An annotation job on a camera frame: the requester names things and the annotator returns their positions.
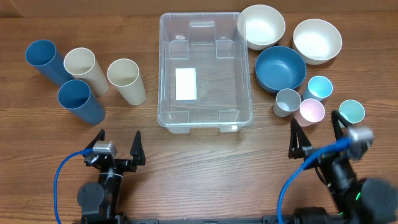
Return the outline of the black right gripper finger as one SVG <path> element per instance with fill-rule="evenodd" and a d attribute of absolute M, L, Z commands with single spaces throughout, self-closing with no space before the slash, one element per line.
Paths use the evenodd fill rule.
<path fill-rule="evenodd" d="M 336 140 L 344 136 L 343 128 L 353 126 L 353 124 L 344 118 L 338 110 L 333 110 L 331 112 L 331 123 L 333 125 Z"/>
<path fill-rule="evenodd" d="M 301 159 L 312 153 L 312 145 L 301 125 L 293 118 L 290 122 L 289 159 Z"/>

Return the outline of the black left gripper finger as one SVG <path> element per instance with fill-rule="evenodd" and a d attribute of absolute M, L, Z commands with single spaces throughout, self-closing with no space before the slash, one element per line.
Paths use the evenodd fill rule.
<path fill-rule="evenodd" d="M 85 147 L 85 149 L 92 148 L 97 141 L 104 141 L 104 138 L 105 138 L 105 130 L 101 129 L 99 133 L 96 135 L 96 137 L 89 143 L 89 145 Z"/>
<path fill-rule="evenodd" d="M 134 140 L 131 146 L 130 155 L 132 156 L 132 161 L 137 166 L 144 166 L 146 164 L 146 157 L 144 154 L 141 132 L 137 131 L 134 136 Z"/>

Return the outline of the teal small cup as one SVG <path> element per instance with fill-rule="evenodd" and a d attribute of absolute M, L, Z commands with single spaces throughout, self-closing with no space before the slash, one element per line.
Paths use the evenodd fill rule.
<path fill-rule="evenodd" d="M 351 124 L 361 122 L 366 115 L 363 105 L 356 100 L 345 100 L 342 102 L 339 112 Z"/>

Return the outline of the pink small cup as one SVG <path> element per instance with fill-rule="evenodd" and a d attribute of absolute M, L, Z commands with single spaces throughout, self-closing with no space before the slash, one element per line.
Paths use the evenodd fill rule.
<path fill-rule="evenodd" d="M 313 98 L 303 100 L 294 116 L 301 127 L 318 123 L 324 117 L 325 108 L 323 104 Z"/>

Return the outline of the light blue small cup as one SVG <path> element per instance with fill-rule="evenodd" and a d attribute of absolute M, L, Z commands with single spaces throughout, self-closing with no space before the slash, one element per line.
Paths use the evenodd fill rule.
<path fill-rule="evenodd" d="M 324 76 L 312 77 L 303 93 L 303 99 L 315 99 L 318 101 L 325 100 L 333 93 L 332 82 Z"/>

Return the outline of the dark blue bowl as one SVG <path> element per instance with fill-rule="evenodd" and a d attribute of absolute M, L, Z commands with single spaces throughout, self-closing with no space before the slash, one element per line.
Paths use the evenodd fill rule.
<path fill-rule="evenodd" d="M 263 50 L 255 63 L 257 83 L 268 93 L 297 89 L 307 76 L 304 59 L 293 49 L 274 46 Z"/>

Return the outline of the cream bowl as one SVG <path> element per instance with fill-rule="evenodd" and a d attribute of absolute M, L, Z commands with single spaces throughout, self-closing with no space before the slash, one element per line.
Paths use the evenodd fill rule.
<path fill-rule="evenodd" d="M 245 8 L 238 22 L 243 26 L 240 33 L 246 36 L 248 48 L 264 50 L 275 45 L 284 35 L 286 24 L 275 8 L 256 4 Z"/>
<path fill-rule="evenodd" d="M 293 49 L 305 63 L 321 65 L 335 58 L 342 49 L 339 30 L 322 19 L 307 19 L 299 23 L 293 33 Z"/>

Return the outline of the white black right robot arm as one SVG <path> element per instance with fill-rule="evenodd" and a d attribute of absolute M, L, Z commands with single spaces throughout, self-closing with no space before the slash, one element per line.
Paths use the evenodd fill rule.
<path fill-rule="evenodd" d="M 331 112 L 336 141 L 315 149 L 298 119 L 290 122 L 288 157 L 303 159 L 302 165 L 287 179 L 277 202 L 279 223 L 391 223 L 397 221 L 397 188 L 382 179 L 358 179 L 350 162 L 360 160 L 371 147 L 374 135 L 368 127 L 357 127 L 337 110 Z M 337 216 L 323 207 L 297 208 L 282 214 L 284 195 L 291 183 L 305 170 L 314 169 L 339 211 Z"/>

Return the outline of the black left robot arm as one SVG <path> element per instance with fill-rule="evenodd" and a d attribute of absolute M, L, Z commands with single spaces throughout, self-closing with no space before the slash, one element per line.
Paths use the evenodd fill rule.
<path fill-rule="evenodd" d="M 123 212 L 117 212 L 119 194 L 125 172 L 135 172 L 137 166 L 146 164 L 142 147 L 141 132 L 137 131 L 131 146 L 131 159 L 117 159 L 116 146 L 105 140 L 105 130 L 86 146 L 83 153 L 87 166 L 99 170 L 96 182 L 85 183 L 78 191 L 77 202 L 81 207 L 81 223 L 120 223 L 130 219 Z"/>

